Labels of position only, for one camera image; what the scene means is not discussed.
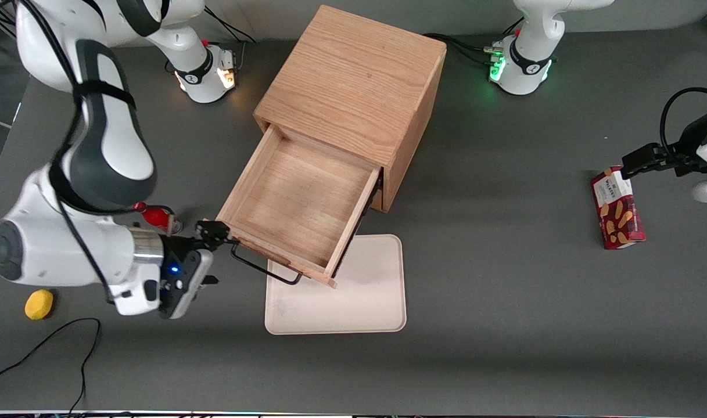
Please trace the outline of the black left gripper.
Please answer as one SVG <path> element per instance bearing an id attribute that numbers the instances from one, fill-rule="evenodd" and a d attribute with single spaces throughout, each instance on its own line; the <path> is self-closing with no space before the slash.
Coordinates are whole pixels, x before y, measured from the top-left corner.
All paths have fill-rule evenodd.
<path id="1" fill-rule="evenodd" d="M 661 153 L 659 145 L 644 145 L 622 157 L 622 176 L 635 176 L 651 170 L 674 169 L 676 175 L 707 174 L 707 163 L 697 150 L 707 136 L 707 113 L 688 124 L 680 139 L 673 144 L 673 153 Z"/>

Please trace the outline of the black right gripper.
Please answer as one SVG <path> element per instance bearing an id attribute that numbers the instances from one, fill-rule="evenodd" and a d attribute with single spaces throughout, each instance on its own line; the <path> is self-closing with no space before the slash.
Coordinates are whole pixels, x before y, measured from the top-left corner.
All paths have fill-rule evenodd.
<path id="1" fill-rule="evenodd" d="M 191 301 L 201 286 L 220 282 L 215 276 L 207 275 L 210 251 L 204 246 L 231 243 L 231 230 L 221 221 L 201 220 L 196 222 L 195 231 L 196 240 L 183 236 L 161 237 L 164 259 L 160 267 L 159 300 L 162 304 Z"/>

